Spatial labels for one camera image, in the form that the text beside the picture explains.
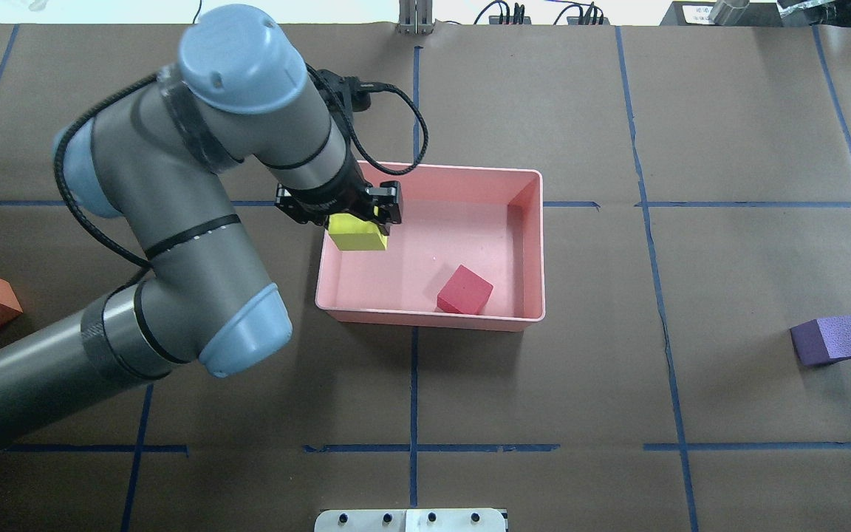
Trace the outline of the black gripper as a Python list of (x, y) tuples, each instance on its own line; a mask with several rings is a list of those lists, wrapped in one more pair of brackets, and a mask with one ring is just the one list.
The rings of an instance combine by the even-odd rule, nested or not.
[(348, 177), (310, 191), (280, 184), (274, 205), (300, 225), (326, 227), (329, 216), (351, 214), (374, 222), (385, 238), (391, 235), (393, 225), (403, 223), (402, 189), (395, 180), (374, 186), (364, 178)]

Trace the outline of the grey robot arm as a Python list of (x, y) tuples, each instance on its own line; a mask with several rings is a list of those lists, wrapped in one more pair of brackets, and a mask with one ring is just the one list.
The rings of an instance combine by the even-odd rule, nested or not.
[(280, 350), (293, 325), (219, 176), (256, 158), (300, 225), (348, 214), (388, 236), (400, 172), (372, 185), (352, 112), (392, 85), (307, 65), (279, 24), (226, 4), (187, 28), (175, 63), (105, 98), (57, 139), (78, 223), (153, 277), (0, 348), (0, 451), (30, 432), (198, 361), (223, 378)]

